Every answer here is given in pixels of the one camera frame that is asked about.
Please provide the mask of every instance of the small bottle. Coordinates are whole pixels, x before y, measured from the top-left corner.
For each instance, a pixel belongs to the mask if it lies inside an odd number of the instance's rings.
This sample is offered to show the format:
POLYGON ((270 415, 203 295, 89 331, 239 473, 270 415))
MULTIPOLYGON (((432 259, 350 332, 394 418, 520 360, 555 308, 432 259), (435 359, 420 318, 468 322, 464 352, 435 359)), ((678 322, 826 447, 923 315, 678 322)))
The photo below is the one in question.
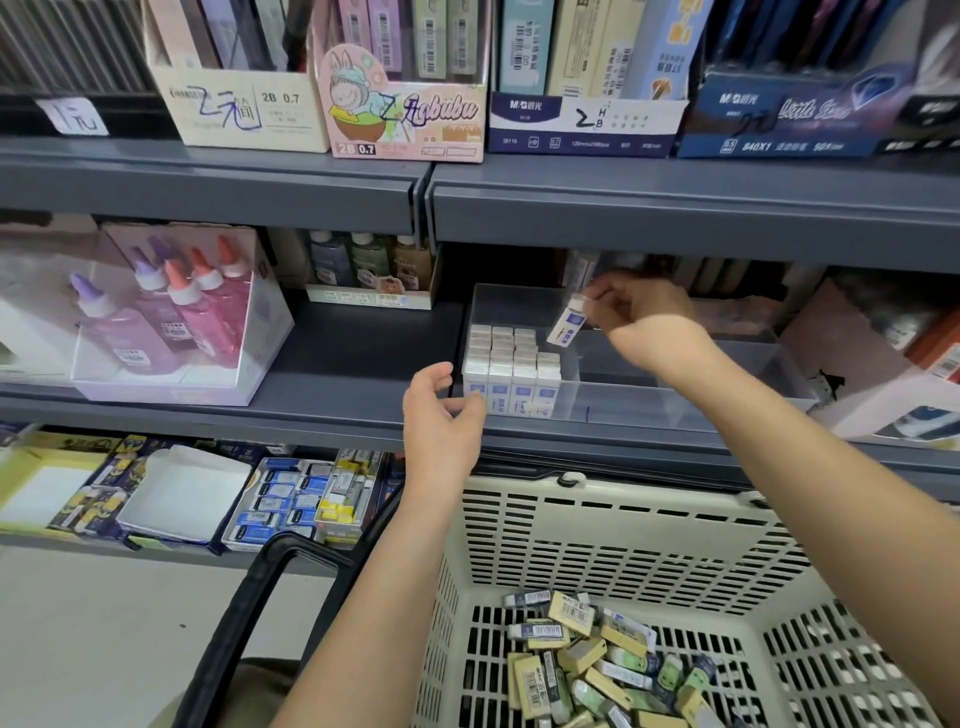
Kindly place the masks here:
POLYGON ((374 238, 371 232, 353 232, 351 254, 357 279, 365 288, 376 288, 376 279, 390 275, 390 252, 383 238, 374 238))
POLYGON ((157 268, 162 269, 164 263, 168 260, 173 260, 178 263, 185 276, 191 274, 190 261, 186 259, 186 255, 184 255, 176 245, 170 242, 164 242, 156 235, 148 237, 147 242, 150 243, 150 247, 154 249, 157 268))
POLYGON ((195 280, 187 280, 173 262, 164 265, 171 300, 180 308, 180 315, 190 327, 197 347, 214 364, 234 369, 240 362, 240 345, 233 328, 223 319, 220 308, 204 296, 195 280))
POLYGON ((237 280, 250 286, 252 271, 248 263, 233 249, 226 235, 217 235, 217 250, 220 252, 220 271, 225 279, 237 280))
POLYGON ((138 246, 133 246, 133 274, 136 284, 140 286, 133 305, 163 337, 170 350, 186 352, 196 349, 190 329, 167 293, 167 286, 170 285, 167 275, 155 268, 138 246))
POLYGON ((168 375, 180 368, 180 360, 134 308, 120 308, 109 294, 79 273, 70 274, 70 285, 80 296, 77 305, 86 314, 84 330, 131 372, 168 375))
POLYGON ((408 291, 430 290, 433 278, 433 259, 429 248, 419 249, 413 235, 398 235, 394 248, 396 277, 408 291))
POLYGON ((356 286, 357 277, 343 239, 334 238, 330 231, 310 231, 310 257, 320 283, 356 286))
POLYGON ((220 271, 206 262, 200 248, 190 249, 190 262, 193 263, 194 282, 217 305, 224 321, 236 334, 237 345, 242 345, 244 328, 247 326, 250 287, 239 280, 225 279, 220 271))

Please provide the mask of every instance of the yellow packaging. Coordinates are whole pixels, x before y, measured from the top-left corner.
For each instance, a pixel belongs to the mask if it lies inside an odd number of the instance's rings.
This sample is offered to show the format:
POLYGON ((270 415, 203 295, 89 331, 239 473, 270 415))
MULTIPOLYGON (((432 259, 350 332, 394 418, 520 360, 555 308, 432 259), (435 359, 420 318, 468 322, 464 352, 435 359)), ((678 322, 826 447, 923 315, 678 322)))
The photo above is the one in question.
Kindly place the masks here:
POLYGON ((622 621, 604 616, 603 624, 600 627, 600 636, 609 643, 623 647, 628 652, 633 652, 637 657, 644 657, 647 654, 646 637, 622 621))
POLYGON ((620 98, 644 6, 644 0, 610 0, 590 96, 620 98))
POLYGON ((596 610, 589 604, 577 601, 563 592, 554 593, 550 601, 550 611, 547 612, 547 616, 554 621, 565 624, 574 632, 579 632, 586 637, 590 636, 595 614, 596 610))
POLYGON ((601 675, 592 667, 588 668, 586 674, 584 675, 584 680, 586 680, 590 685, 596 688, 598 692, 603 693, 606 697, 619 705, 625 711, 629 711, 634 707, 630 702, 630 696, 624 692, 623 688, 614 683, 613 680, 606 675, 601 675))
POLYGON ((662 716, 659 713, 634 711, 636 728, 686 728, 686 721, 681 717, 662 716))
POLYGON ((546 691, 540 658, 536 655, 520 658, 514 663, 514 671, 524 720, 549 716, 550 695, 546 691))
POLYGON ((681 690, 676 710, 690 724, 690 728, 724 728, 704 694, 698 690, 681 690))
POLYGON ((607 654, 607 642, 601 638, 580 640, 557 653, 560 667, 573 675, 582 675, 584 670, 607 654))
MULTIPOLYGON (((530 624, 546 624, 553 619, 527 619, 530 624)), ((570 630, 565 624, 560 625, 564 629, 564 637, 561 640, 527 640, 527 649, 563 649, 570 646, 570 630)))
POLYGON ((530 657, 529 652, 511 652, 507 655, 507 704, 510 710, 518 711, 520 709, 520 695, 516 689, 516 661, 524 657, 530 657))
POLYGON ((548 96, 587 96, 610 0, 557 0, 557 4, 546 92, 548 96))

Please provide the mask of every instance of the yellow eraser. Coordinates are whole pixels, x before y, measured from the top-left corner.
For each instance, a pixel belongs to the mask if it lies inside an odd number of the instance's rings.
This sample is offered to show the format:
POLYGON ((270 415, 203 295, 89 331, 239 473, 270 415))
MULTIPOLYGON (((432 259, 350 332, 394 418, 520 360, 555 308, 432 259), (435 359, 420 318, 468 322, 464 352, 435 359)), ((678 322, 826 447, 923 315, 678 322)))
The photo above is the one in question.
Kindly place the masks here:
POLYGON ((677 697, 677 713, 686 718, 690 728, 723 728, 723 723, 698 690, 681 690, 677 697))
POLYGON ((589 604, 577 601, 563 592, 555 592, 550 601, 550 611, 547 616, 565 624, 574 632, 579 632, 587 637, 590 636, 590 628, 593 626, 593 616, 596 610, 589 604))
POLYGON ((518 711, 520 709, 520 695, 516 690, 516 672, 514 670, 517 660, 524 657, 530 657, 529 652, 511 652, 507 655, 507 704, 510 710, 518 711))
POLYGON ((637 657, 645 657, 647 654, 646 637, 622 621, 604 616, 603 624, 600 627, 600 636, 609 643, 623 647, 628 652, 633 652, 637 657))
POLYGON ((524 720, 549 716, 550 695, 546 691, 540 658, 537 655, 523 657, 514 663, 514 671, 516 688, 520 695, 520 711, 524 720))
POLYGON ((607 654, 607 642, 601 638, 580 640, 567 649, 557 653, 557 662, 560 667, 574 675, 583 674, 584 670, 593 665, 607 654))
POLYGON ((636 728, 686 728, 686 721, 681 717, 662 716, 659 713, 635 711, 636 728))
POLYGON ((623 691, 623 688, 614 683, 613 680, 606 675, 601 675, 592 667, 587 669, 587 673, 584 675, 584 680, 586 680, 590 685, 596 688, 598 692, 603 693, 606 697, 619 705, 625 711, 629 711, 634 707, 630 702, 630 697, 623 691))

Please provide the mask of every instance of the stacked erasers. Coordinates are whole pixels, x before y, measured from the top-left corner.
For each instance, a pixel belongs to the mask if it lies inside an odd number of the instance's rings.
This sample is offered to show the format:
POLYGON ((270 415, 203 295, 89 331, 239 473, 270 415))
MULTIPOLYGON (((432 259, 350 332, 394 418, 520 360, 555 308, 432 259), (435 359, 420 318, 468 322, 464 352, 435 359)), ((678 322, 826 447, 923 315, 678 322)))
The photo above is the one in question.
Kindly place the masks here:
POLYGON ((462 374, 464 393, 479 392, 492 415, 553 416, 560 355, 541 352, 532 328, 471 324, 462 374))
MULTIPOLYGON (((707 655, 684 672, 678 654, 657 651, 657 632, 589 596, 543 590, 504 597, 542 619, 507 626, 525 651, 507 655, 508 701, 537 728, 724 728, 705 692, 716 675, 707 655)), ((740 718, 732 728, 746 728, 740 718)))

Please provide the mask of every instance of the pink display box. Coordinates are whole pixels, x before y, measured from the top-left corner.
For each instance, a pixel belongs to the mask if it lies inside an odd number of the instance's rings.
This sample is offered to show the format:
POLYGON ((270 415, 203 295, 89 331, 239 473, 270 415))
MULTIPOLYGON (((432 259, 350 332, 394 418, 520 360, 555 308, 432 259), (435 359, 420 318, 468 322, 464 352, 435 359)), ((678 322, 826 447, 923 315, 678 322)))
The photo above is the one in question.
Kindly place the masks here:
POLYGON ((836 400, 811 411, 840 437, 871 437, 917 407, 960 411, 960 385, 911 364, 871 328, 832 280, 824 281, 780 343, 807 378, 826 385, 842 377, 836 400))
POLYGON ((104 225, 90 278, 118 305, 135 307, 132 306, 137 291, 132 269, 134 246, 149 253, 148 238, 155 235, 168 245, 175 245, 184 255, 196 246, 211 265, 217 265, 217 236, 222 234, 252 266, 243 345, 235 368, 217 366, 197 349, 181 354, 183 365, 172 374, 137 374, 122 366, 116 357, 105 355, 103 348, 81 328, 70 383, 94 401, 249 404, 293 328, 293 317, 254 230, 212 225, 104 225))

